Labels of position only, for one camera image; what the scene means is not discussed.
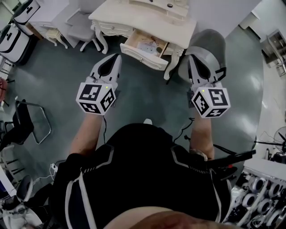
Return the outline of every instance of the wooden furniture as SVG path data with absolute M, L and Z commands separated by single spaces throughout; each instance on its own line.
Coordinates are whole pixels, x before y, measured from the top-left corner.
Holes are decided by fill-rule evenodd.
M 78 39 L 68 36 L 72 27 L 66 23 L 66 18 L 78 9 L 75 0 L 46 0 L 44 5 L 29 19 L 29 23 L 43 36 L 49 29 L 57 29 L 74 48 Z
M 8 83 L 14 82 L 15 80 L 9 81 L 8 76 L 13 72 L 14 64 L 9 62 L 3 56 L 0 56 L 0 111 L 4 111 L 3 105 L 9 104 L 5 101 Z
M 89 19 L 93 21 L 92 28 L 104 47 L 102 53 L 108 51 L 103 34 L 124 36 L 128 39 L 120 44 L 121 52 L 150 68 L 165 71 L 164 79 L 168 80 L 183 50 L 188 48 L 197 23 L 187 17 L 187 2 L 107 0 Z M 171 55 L 171 62 L 162 59 L 162 55 Z
M 61 34 L 61 32 L 60 32 L 58 29 L 49 29 L 49 30 L 46 32 L 46 34 L 45 34 L 44 37 L 45 37 L 48 41 L 54 43 L 55 46 L 58 45 L 56 41 L 60 42 L 60 43 L 61 43 L 62 45 L 64 45 L 64 47 L 67 49 L 68 47 L 67 47 L 66 43 L 62 41 L 61 35 L 62 35 L 62 34 Z

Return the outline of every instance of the white equipment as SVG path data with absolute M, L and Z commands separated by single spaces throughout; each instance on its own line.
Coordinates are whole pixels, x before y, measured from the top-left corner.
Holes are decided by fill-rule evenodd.
M 272 183 L 271 187 L 269 189 L 269 192 L 268 192 L 269 197 L 273 198 L 273 197 L 277 196 L 279 190 L 280 190 L 280 185 Z
M 221 117 L 231 107 L 227 89 L 220 82 L 227 69 L 224 38 L 214 30 L 198 33 L 185 55 L 178 73 L 192 85 L 189 107 L 194 105 L 202 118 Z
M 105 57 L 94 65 L 85 83 L 80 84 L 76 102 L 86 113 L 105 115 L 115 102 L 122 58 L 119 54 Z
M 12 25 L 7 25 L 0 33 L 0 55 L 16 65 L 27 62 L 35 44 L 36 40 Z
M 28 36 L 33 35 L 33 33 L 26 27 L 26 23 L 39 8 L 40 6 L 36 0 L 28 0 L 22 4 L 12 16 L 15 24 Z
M 31 208 L 24 205 L 24 202 L 27 202 L 32 195 L 33 186 L 32 178 L 25 176 L 18 187 L 16 196 L 3 200 L 1 210 L 6 228 L 23 228 L 26 224 L 37 227 L 43 223 Z
M 270 209 L 270 207 L 272 206 L 272 200 L 265 198 L 264 200 L 262 200 L 258 206 L 257 206 L 257 212 L 260 214 L 265 214 L 268 212 L 268 210 Z
M 242 200 L 242 206 L 245 208 L 251 207 L 256 200 L 257 195 L 253 193 L 248 193 Z
M 249 179 L 248 187 L 251 190 L 251 192 L 258 193 L 263 188 L 265 182 L 266 180 L 264 178 L 252 176 Z

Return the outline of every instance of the gray chair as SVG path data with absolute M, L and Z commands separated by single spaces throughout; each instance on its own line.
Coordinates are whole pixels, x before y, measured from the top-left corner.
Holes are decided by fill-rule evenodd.
M 183 57 L 179 69 L 179 76 L 189 83 L 192 82 L 189 73 L 189 56 L 198 55 L 202 57 L 214 70 L 216 74 L 222 73 L 216 80 L 220 81 L 226 76 L 226 43 L 223 36 L 215 30 L 204 30 L 194 35 L 189 47 Z
M 100 51 L 100 47 L 95 38 L 95 32 L 91 29 L 92 21 L 88 19 L 89 15 L 96 10 L 104 0 L 79 0 L 79 9 L 77 9 L 66 21 L 67 24 L 72 25 L 69 29 L 68 35 L 84 41 L 85 43 L 80 48 L 83 52 L 85 46 L 93 41 L 97 51 Z

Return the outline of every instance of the cable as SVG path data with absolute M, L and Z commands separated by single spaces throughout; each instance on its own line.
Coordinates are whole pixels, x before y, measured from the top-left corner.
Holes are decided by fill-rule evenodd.
M 59 160 L 55 163 L 55 165 L 57 165 L 57 163 L 60 163 L 60 162 L 65 162 L 66 160 Z
M 105 129 L 104 129 L 104 133 L 103 133 L 103 140 L 104 140 L 104 144 L 106 144 L 106 142 L 105 142 L 105 134 L 106 134 L 107 123 L 106 123 L 106 119 L 105 119 L 104 116 L 103 116 L 103 120 L 104 120 L 104 122 L 105 122 Z
M 193 124 L 193 121 L 194 121 L 195 119 L 194 119 L 194 118 L 189 118 L 189 120 L 191 120 L 191 123 L 190 123 L 188 126 L 186 126 L 185 128 L 182 128 L 182 129 L 181 129 L 180 135 L 179 135 L 177 138 L 174 139 L 173 143 L 175 143 L 175 141 L 176 141 L 179 137 L 181 137 L 181 135 L 183 134 L 183 132 L 184 132 L 185 129 L 189 128 L 189 127 Z
M 13 188 L 12 190 L 10 190 L 10 192 L 8 192 L 8 195 L 10 195 L 10 193 L 11 193 L 13 190 L 15 190 L 16 188 L 18 188 L 19 184 L 20 184 L 20 183 L 18 183 L 15 188 Z
M 191 138 L 189 138 L 187 135 L 185 135 L 184 136 L 184 138 L 185 138 L 185 140 L 191 140 Z M 224 147 L 222 147 L 222 146 L 220 146 L 220 145 L 215 145 L 215 144 L 213 144 L 213 146 L 215 146 L 216 148 L 218 148 L 218 149 L 220 149 L 221 151 L 223 151 L 223 152 L 225 152 L 225 153 L 228 153 L 228 154 L 230 154 L 230 155 L 236 155 L 236 152 L 233 152 L 233 151 L 231 151 L 231 150 L 229 150 L 229 149 L 227 149 L 227 148 L 224 148 Z
M 47 177 L 39 177 L 37 178 L 35 181 L 34 181 L 34 184 L 35 185 L 40 179 L 46 179 L 46 178 L 49 178 L 49 177 L 52 177 L 52 179 L 54 180 L 53 176 L 55 175 L 55 171 L 54 171 L 54 174 L 52 175 L 51 171 L 50 171 L 50 175 L 47 176 Z
M 261 134 L 261 135 L 260 135 L 260 137 L 259 137 L 259 141 L 261 141 L 261 142 L 265 142 L 265 143 L 267 143 L 267 142 L 272 143 L 271 141 L 263 141 L 263 140 L 261 140 L 261 139 L 260 139 L 260 138 L 261 138 L 261 136 L 262 136 L 264 133 L 265 133 L 268 137 L 272 138 L 274 141 L 283 143 L 283 141 L 275 140 L 275 139 L 274 139 L 272 136 L 270 136 L 266 131 L 263 131 L 263 132 L 262 132 L 262 134 Z

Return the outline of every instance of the concrete floor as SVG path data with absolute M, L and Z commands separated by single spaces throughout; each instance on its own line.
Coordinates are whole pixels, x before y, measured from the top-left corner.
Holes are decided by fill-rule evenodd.
M 109 37 L 109 54 L 121 53 L 119 44 L 123 37 Z M 236 152 L 251 149 L 261 113 L 263 95 L 263 66 L 259 41 L 249 31 L 236 28 L 227 41 L 227 87 L 231 109 L 223 118 L 213 119 L 214 143 Z M 47 40 L 38 42 L 30 60 L 18 67 L 11 78 L 16 82 L 9 88 L 10 103 L 15 97 L 38 103 L 45 107 L 53 127 L 52 134 L 41 144 L 34 142 L 32 135 L 24 145 L 16 145 L 13 157 L 19 158 L 26 168 L 22 175 L 30 174 L 34 179 L 49 175 L 50 163 L 66 159 L 70 143 L 76 134 L 84 113 L 75 99 L 80 82 L 84 82 L 93 65 L 105 55 L 96 51 L 91 43 L 84 53 L 80 43 L 75 49 L 54 47 Z M 148 68 L 144 64 L 122 54 L 122 71 L 118 79 L 121 91 L 115 108 L 107 113 L 109 139 L 119 128 L 129 123 L 142 123 L 146 118 L 177 137 L 181 128 L 189 124 L 193 110 L 188 109 L 186 91 L 188 85 L 175 75 L 169 85 L 163 72 Z M 2 119 L 10 120 L 13 106 L 5 108 Z M 36 123 L 36 132 L 41 135 L 47 126 L 37 109 L 31 109 Z M 103 143 L 101 128 L 99 146 Z M 191 128 L 184 134 L 190 135 Z M 183 136 L 177 141 L 188 148 Z M 216 150 L 216 157 L 226 156 Z M 41 180 L 45 184 L 51 180 Z

